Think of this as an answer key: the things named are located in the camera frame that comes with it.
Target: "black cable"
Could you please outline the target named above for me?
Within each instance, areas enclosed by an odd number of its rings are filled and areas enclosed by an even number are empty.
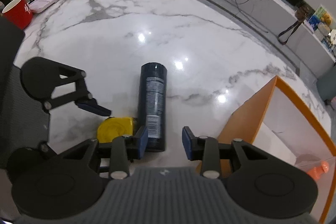
[[[249,0],[247,0],[247,1],[244,1],[244,2],[242,2],[242,3],[238,3],[237,2],[237,0],[231,0],[232,2],[235,2],[236,3],[236,7],[238,8],[238,11],[242,14],[242,15],[244,15],[244,17],[253,25],[253,26],[255,26],[257,29],[259,29],[260,31],[262,31],[262,32],[264,32],[264,33],[269,33],[269,31],[268,30],[265,30],[265,29],[263,29],[263,28],[261,28],[260,26],[258,26],[258,25],[256,25],[250,18],[252,18],[252,19],[254,19],[253,17],[251,17],[251,16],[249,16],[249,15],[247,15],[243,10],[241,10],[240,8],[239,8],[239,5],[241,5],[241,4],[245,4],[245,3],[247,3]]]

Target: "white marble tabletop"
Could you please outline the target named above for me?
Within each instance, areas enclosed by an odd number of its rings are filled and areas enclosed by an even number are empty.
[[[88,90],[116,117],[136,117],[143,64],[167,68],[167,150],[141,164],[197,164],[185,156],[182,127],[218,136],[232,112],[275,75],[330,134],[330,117],[302,80],[255,37],[197,0],[60,0],[34,16],[25,32],[17,66],[41,56],[85,70]],[[72,90],[67,85],[55,94]],[[61,152],[95,136],[102,120],[73,103],[52,110],[51,146]]]

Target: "white logo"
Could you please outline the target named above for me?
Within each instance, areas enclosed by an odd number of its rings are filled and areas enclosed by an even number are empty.
[[[30,9],[29,9],[29,6],[27,4],[25,4],[25,12],[28,12],[30,14]]]
[[[163,176],[165,176],[165,175],[167,175],[169,173],[170,172],[167,169],[160,171],[160,174],[163,175]]]

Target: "black bottle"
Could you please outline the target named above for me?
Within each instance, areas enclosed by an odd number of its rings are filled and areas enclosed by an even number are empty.
[[[141,67],[138,126],[147,126],[147,152],[166,149],[166,83],[167,69],[160,63],[147,63]]]

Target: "mug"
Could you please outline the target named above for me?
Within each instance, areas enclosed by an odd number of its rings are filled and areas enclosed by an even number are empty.
[[[30,10],[26,0],[12,0],[2,10],[2,13],[4,17],[21,30],[26,28],[33,18],[33,12]]]

